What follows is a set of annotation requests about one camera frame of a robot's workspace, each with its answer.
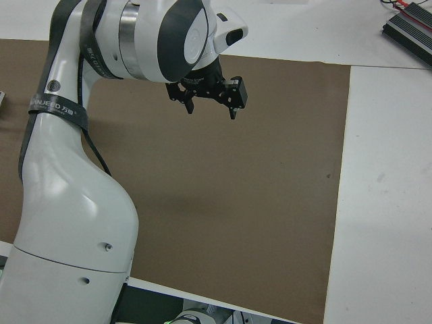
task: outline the silver metal ring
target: silver metal ring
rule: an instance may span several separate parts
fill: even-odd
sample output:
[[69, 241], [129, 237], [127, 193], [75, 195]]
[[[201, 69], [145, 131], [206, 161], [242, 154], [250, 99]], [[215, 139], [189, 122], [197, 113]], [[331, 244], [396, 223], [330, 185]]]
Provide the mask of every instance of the silver metal ring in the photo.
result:
[[135, 25], [139, 9], [139, 5], [134, 5], [129, 1], [121, 13], [119, 25], [120, 55], [131, 76], [136, 79], [147, 80], [142, 74], [135, 51]]

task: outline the brown cardboard sheet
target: brown cardboard sheet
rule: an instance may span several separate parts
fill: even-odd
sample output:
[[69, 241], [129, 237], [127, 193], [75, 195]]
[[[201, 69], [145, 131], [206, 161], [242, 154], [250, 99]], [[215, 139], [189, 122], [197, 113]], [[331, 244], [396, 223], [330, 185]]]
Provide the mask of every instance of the brown cardboard sheet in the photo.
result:
[[[46, 50], [46, 42], [0, 40], [6, 242], [20, 220], [18, 154]], [[249, 94], [235, 121], [204, 99], [188, 115], [163, 84], [103, 80], [94, 88], [90, 134], [140, 218], [132, 276], [322, 323], [350, 69], [249, 57], [221, 62], [225, 77], [244, 77]]]

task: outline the white table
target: white table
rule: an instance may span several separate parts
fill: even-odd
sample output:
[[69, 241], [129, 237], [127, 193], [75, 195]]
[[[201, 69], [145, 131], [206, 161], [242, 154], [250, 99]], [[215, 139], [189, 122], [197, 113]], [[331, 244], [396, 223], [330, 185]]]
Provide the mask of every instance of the white table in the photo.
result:
[[[381, 35], [396, 12], [379, 0], [213, 2], [250, 28], [227, 54], [353, 65], [325, 323], [432, 323], [432, 72]], [[0, 2], [0, 38], [47, 40], [56, 3]]]

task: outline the velcro strap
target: velcro strap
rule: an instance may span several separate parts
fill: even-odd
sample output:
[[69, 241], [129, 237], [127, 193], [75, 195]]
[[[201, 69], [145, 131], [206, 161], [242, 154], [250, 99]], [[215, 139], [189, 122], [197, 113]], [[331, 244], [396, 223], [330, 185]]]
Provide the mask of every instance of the velcro strap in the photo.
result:
[[87, 62], [100, 76], [107, 79], [121, 79], [112, 74], [107, 67], [96, 40], [95, 32], [106, 4], [107, 0], [88, 0], [86, 2], [81, 15], [80, 50]]
[[56, 94], [38, 93], [30, 101], [28, 113], [51, 113], [88, 131], [88, 116], [85, 108]]

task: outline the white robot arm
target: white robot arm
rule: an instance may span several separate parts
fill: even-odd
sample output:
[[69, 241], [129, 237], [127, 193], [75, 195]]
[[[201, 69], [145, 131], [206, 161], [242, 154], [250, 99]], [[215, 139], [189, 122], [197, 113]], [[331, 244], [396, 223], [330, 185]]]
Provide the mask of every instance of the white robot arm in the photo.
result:
[[20, 155], [24, 203], [0, 278], [1, 324], [115, 323], [138, 218], [88, 135], [90, 90], [100, 78], [165, 82], [189, 113], [193, 96], [208, 97], [234, 118], [247, 95], [240, 77], [223, 78], [218, 54], [247, 32], [210, 0], [59, 2]]

